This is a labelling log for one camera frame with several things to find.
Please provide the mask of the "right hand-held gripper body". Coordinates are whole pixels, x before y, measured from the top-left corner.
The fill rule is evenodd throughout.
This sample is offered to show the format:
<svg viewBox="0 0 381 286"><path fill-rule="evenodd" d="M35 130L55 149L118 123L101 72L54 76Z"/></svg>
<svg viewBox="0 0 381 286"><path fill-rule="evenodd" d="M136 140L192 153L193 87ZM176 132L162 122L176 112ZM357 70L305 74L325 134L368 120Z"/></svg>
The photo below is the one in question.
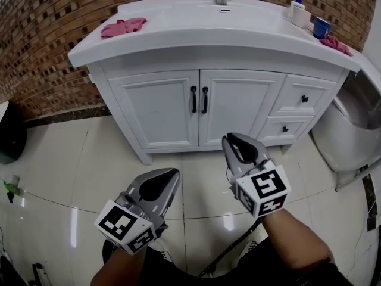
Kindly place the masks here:
<svg viewBox="0 0 381 286"><path fill-rule="evenodd" d="M242 169L230 178L235 198L253 215L264 217L280 210L291 191L283 166L273 159Z"/></svg>

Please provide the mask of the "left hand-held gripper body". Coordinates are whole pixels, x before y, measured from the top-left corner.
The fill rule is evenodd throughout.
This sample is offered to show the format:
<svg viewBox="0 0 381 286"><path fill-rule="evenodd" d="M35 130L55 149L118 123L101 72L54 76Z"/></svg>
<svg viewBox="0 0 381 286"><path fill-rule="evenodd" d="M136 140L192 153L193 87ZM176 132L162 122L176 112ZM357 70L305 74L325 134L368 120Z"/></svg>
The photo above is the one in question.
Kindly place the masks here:
<svg viewBox="0 0 381 286"><path fill-rule="evenodd" d="M117 247L136 254L167 229L166 211L166 189L160 194L129 189L106 203L95 226Z"/></svg>

